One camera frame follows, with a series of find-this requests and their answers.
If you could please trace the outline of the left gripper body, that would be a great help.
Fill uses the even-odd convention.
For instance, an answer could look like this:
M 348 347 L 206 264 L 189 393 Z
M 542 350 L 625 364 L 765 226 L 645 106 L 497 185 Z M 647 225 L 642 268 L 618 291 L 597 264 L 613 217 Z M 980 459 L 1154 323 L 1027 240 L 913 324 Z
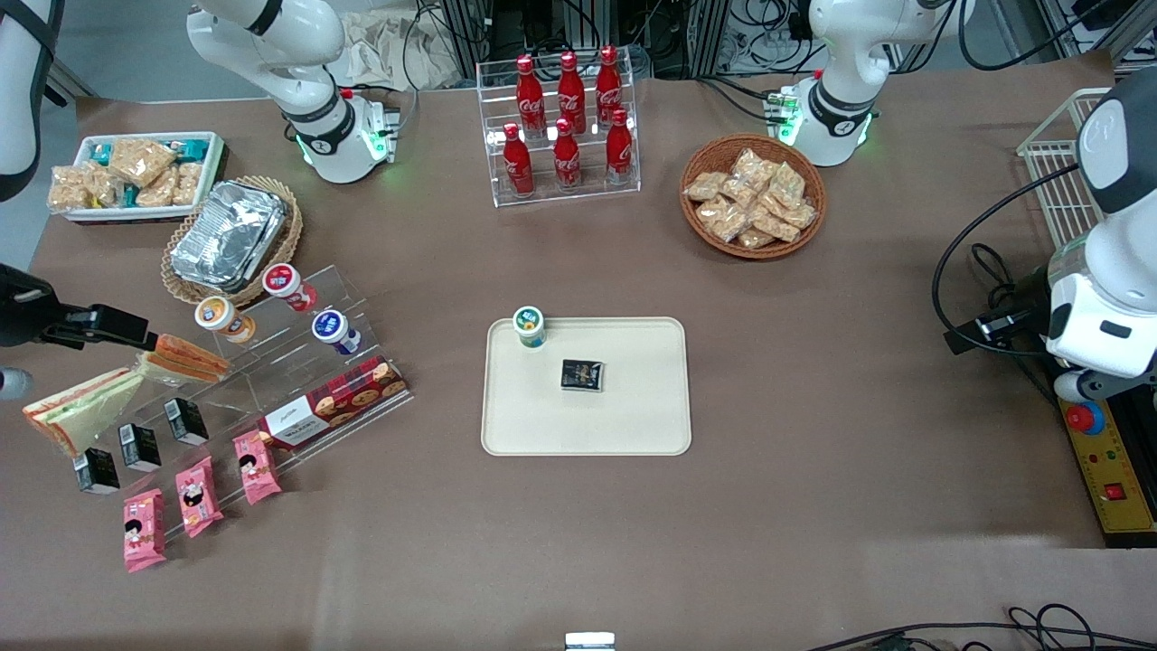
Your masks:
M 1047 350 L 1075 367 L 1135 378 L 1145 373 L 1156 347 L 1156 317 L 1100 291 L 1095 280 L 1070 273 L 1051 288 Z

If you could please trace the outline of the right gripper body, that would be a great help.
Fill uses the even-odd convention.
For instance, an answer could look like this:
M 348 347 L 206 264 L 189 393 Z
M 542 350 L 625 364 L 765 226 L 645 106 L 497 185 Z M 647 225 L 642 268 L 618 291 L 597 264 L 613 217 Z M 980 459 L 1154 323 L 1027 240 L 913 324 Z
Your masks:
M 66 313 L 47 281 L 1 264 L 1 346 L 40 342 Z

